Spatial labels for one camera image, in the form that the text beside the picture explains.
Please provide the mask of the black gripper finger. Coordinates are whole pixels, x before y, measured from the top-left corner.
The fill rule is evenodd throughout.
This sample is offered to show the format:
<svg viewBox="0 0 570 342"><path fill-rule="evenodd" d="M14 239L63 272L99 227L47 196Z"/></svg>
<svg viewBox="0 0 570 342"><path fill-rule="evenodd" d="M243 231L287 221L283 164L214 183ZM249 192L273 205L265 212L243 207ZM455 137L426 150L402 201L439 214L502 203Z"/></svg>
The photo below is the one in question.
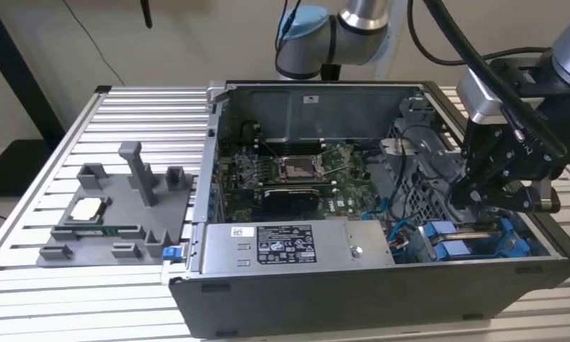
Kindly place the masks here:
<svg viewBox="0 0 570 342"><path fill-rule="evenodd" d="M479 182L465 176L458 176L450 185L450 204L454 207L482 205L495 206L495 179Z"/></svg>
<svg viewBox="0 0 570 342"><path fill-rule="evenodd" d="M513 181L503 190L502 209L511 212L558 212L558 194L549 178L533 180L529 185Z"/></svg>

